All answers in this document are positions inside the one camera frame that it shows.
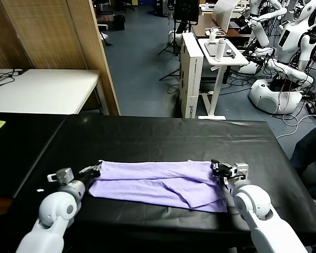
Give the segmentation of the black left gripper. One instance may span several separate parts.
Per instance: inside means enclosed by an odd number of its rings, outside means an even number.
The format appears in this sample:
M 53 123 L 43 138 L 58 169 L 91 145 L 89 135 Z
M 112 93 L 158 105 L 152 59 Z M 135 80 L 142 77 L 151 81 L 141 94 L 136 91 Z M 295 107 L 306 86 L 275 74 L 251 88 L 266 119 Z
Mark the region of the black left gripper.
M 95 166 L 86 167 L 78 172 L 81 174 L 81 181 L 85 186 L 90 186 L 96 178 L 101 175 L 101 163 Z

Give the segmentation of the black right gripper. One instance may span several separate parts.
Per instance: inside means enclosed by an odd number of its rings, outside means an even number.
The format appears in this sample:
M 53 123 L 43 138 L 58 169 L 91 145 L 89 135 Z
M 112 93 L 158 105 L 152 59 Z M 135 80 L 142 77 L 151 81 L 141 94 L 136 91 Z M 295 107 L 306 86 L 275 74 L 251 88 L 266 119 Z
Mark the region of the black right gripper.
M 220 162 L 215 159 L 211 160 L 211 168 L 212 175 L 219 178 L 222 182 L 224 180 L 233 178 L 237 174 L 236 167 L 225 162 Z

